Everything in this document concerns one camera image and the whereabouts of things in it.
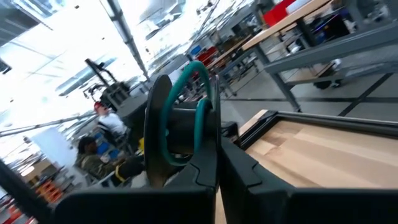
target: teal cable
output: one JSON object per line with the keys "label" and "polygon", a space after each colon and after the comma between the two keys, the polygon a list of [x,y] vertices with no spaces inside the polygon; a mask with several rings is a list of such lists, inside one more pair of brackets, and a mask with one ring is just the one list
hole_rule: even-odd
{"label": "teal cable", "polygon": [[[160,145],[160,151],[165,158],[165,160],[173,165],[173,166],[185,166],[187,162],[189,161],[189,158],[175,158],[171,153],[169,153],[169,150],[167,149],[167,140],[166,140],[166,131],[167,131],[167,120],[170,114],[170,111],[172,110],[174,102],[177,100],[178,95],[182,91],[183,87],[187,83],[188,79],[192,76],[193,72],[199,72],[200,78],[203,80],[207,92],[207,98],[212,99],[212,92],[211,92],[211,87],[210,87],[210,81],[209,81],[209,76],[206,67],[204,64],[202,64],[199,61],[193,61],[190,62],[187,66],[185,66],[181,76],[178,78],[178,80],[175,82],[174,86],[170,90],[169,96],[167,97],[162,111],[160,112],[160,121],[159,121],[159,145]],[[205,105],[205,103],[201,103],[200,100],[198,106],[200,105]],[[197,114],[195,117],[202,117],[202,119],[195,119],[195,131],[194,131],[194,152],[199,150],[201,147],[201,137],[203,133],[203,119],[204,119],[204,113],[205,113],[205,106],[200,106],[199,110],[197,110]],[[202,122],[201,128],[198,127],[196,128],[197,124],[199,125],[199,122]]]}

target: person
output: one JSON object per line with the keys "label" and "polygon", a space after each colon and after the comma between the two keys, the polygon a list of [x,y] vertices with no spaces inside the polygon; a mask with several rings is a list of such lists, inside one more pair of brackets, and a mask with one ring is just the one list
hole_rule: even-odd
{"label": "person", "polygon": [[126,133],[127,127],[123,121],[117,114],[111,113],[108,107],[101,102],[95,102],[94,110],[99,116],[98,121],[109,128],[113,135],[122,136]]}
{"label": "person", "polygon": [[139,175],[145,169],[142,161],[134,156],[103,162],[97,155],[95,138],[88,136],[82,137],[79,141],[75,165],[99,180],[115,171],[115,174],[110,177],[114,185],[119,185],[124,180]]}

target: red cap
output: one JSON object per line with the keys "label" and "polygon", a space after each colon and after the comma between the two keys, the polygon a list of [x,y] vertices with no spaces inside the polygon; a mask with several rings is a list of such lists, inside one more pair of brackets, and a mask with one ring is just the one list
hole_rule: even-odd
{"label": "red cap", "polygon": [[94,103],[94,110],[97,111],[98,108],[100,108],[100,107],[102,107],[102,106],[104,106],[104,105],[103,105],[102,103],[100,103],[100,102],[97,101],[97,102]]}

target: person in white shirt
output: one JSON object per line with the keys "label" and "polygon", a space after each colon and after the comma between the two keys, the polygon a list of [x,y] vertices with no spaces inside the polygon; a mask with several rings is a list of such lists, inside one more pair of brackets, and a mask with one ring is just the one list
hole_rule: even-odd
{"label": "person in white shirt", "polygon": [[99,116],[98,121],[105,125],[113,135],[122,136],[126,133],[127,127],[124,125],[120,117],[110,112],[109,108],[100,102],[95,102],[94,110]]}

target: gray floor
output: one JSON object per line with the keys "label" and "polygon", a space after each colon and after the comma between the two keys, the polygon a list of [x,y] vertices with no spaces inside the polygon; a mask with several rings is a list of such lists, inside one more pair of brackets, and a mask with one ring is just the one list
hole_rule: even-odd
{"label": "gray floor", "polygon": [[[358,97],[373,85],[382,75],[373,75],[352,80],[343,81],[340,88],[328,88],[319,90],[312,84],[298,85],[292,88],[296,97],[320,97],[320,98],[351,98]],[[394,74],[379,88],[373,91],[369,97],[398,97],[398,74]],[[281,98],[284,96],[271,77],[262,71],[258,74],[254,69],[239,82],[232,85],[237,91],[237,96],[230,98]],[[350,103],[324,103],[324,102],[299,102],[304,113],[324,114],[336,116],[341,113]],[[239,125],[244,124],[259,110],[292,111],[288,102],[275,101],[222,101],[221,118],[223,121],[236,121]],[[349,117],[380,119],[387,121],[398,121],[398,103],[360,103],[350,113]]]}

